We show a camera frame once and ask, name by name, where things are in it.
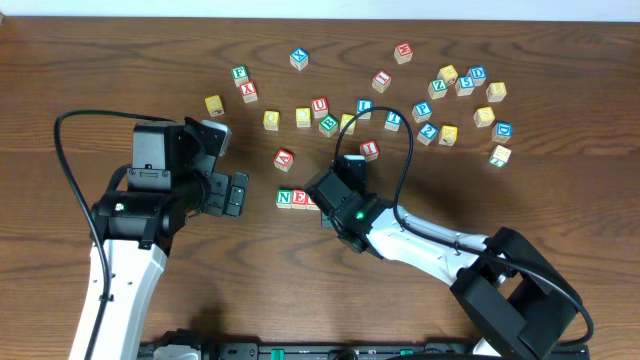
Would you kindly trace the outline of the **red E block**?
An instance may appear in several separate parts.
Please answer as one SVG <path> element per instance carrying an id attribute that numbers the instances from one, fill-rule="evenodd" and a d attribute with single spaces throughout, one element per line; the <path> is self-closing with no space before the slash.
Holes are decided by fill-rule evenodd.
<path id="1" fill-rule="evenodd" d="M 303 190 L 295 189 L 292 191 L 291 207 L 293 209 L 307 208 L 307 194 Z"/>

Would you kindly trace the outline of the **green N block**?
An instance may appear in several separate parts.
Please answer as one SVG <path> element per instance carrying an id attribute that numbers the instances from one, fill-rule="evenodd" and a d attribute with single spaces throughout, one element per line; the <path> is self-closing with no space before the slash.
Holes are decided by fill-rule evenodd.
<path id="1" fill-rule="evenodd" d="M 289 189 L 279 189 L 276 196 L 276 206 L 278 208 L 291 209 L 292 195 L 293 192 Z"/>

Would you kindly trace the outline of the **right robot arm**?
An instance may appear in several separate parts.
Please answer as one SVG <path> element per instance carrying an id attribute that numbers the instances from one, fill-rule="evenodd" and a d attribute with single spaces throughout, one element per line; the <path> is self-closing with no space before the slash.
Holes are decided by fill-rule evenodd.
<path id="1" fill-rule="evenodd" d="M 483 335 L 476 354 L 545 359 L 561 347 L 582 300 L 522 234 L 473 235 L 420 219 L 368 191 L 366 167 L 360 155 L 341 156 L 304 188 L 345 245 L 448 285 Z"/>

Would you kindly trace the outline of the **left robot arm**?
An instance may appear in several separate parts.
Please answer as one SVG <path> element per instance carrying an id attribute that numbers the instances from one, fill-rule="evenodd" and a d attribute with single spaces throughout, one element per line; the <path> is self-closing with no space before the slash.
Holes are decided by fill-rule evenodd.
<path id="1" fill-rule="evenodd" d="M 89 212 L 90 277 L 73 359 L 135 359 L 174 236 L 192 216 L 237 217 L 249 177 L 218 173 L 228 126 L 191 118 L 143 121 L 132 161 L 117 169 Z"/>

